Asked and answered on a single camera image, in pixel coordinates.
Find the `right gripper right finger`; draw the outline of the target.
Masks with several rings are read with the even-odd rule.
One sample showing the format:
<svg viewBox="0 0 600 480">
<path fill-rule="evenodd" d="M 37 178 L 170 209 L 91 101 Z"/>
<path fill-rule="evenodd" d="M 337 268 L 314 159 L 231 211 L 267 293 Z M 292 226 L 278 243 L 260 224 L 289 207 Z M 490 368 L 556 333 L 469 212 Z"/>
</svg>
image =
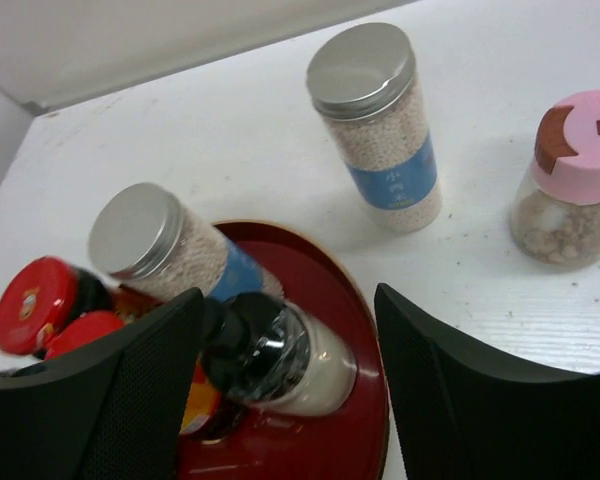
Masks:
<svg viewBox="0 0 600 480">
<path fill-rule="evenodd" d="M 379 345 L 411 479 L 600 479 L 600 373 L 522 359 L 381 284 Z"/>
</svg>

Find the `pink-lid spice jar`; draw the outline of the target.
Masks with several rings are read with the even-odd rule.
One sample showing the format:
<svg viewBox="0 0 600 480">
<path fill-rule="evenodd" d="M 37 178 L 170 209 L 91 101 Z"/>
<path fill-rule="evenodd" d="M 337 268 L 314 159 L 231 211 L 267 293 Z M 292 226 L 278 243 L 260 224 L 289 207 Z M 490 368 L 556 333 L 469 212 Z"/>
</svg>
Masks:
<svg viewBox="0 0 600 480">
<path fill-rule="evenodd" d="M 509 226 L 537 261 L 579 268 L 600 259 L 600 90 L 572 94 L 545 112 Z"/>
</svg>

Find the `tall red-lid sauce jar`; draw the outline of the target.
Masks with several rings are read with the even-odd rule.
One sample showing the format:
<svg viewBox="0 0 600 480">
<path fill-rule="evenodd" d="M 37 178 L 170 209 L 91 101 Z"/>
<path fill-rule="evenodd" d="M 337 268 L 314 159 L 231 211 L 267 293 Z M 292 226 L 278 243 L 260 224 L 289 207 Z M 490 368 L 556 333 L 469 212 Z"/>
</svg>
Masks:
<svg viewBox="0 0 600 480">
<path fill-rule="evenodd" d="M 74 320 L 113 306 L 112 294 L 95 274 L 57 257 L 35 259 L 0 298 L 0 350 L 41 356 Z"/>
</svg>

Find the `black-cap white powder bottle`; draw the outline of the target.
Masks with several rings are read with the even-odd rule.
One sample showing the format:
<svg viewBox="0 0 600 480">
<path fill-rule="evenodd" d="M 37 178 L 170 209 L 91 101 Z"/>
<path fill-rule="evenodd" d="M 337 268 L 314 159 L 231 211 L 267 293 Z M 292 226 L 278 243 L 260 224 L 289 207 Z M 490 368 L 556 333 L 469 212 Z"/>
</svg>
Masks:
<svg viewBox="0 0 600 480">
<path fill-rule="evenodd" d="M 338 410 L 356 381 L 351 348 L 297 305 L 261 293 L 204 300 L 200 365 L 230 400 L 284 415 Z"/>
</svg>

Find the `silver-lid blue-label grain jar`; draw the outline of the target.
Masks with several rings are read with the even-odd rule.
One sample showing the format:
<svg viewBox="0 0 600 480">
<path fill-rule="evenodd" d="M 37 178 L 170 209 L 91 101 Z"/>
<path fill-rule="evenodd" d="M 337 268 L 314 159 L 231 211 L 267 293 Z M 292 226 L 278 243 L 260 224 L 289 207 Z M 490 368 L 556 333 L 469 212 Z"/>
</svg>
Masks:
<svg viewBox="0 0 600 480">
<path fill-rule="evenodd" d="M 378 22 L 342 31 L 309 62 L 306 87 L 374 218 L 403 233 L 429 225 L 442 193 L 408 35 Z"/>
</svg>

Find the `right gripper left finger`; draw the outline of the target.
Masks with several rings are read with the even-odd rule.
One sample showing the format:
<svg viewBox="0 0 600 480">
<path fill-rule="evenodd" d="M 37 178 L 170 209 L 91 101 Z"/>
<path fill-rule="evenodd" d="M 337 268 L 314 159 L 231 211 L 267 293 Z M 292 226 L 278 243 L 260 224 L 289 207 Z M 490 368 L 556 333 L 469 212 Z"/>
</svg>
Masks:
<svg viewBox="0 0 600 480">
<path fill-rule="evenodd" d="M 201 343 L 191 289 L 134 324 L 0 376 L 0 479 L 170 479 Z"/>
</svg>

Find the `short red-lid sauce jar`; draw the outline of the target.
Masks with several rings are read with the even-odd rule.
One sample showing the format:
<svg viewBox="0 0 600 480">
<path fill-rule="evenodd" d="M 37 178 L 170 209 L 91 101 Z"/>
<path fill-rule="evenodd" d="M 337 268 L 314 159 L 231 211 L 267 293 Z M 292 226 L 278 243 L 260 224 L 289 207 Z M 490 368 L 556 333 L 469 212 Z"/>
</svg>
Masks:
<svg viewBox="0 0 600 480">
<path fill-rule="evenodd" d="M 50 340 L 44 359 L 74 351 L 124 326 L 124 321 L 113 312 L 100 310 L 86 313 Z"/>
</svg>

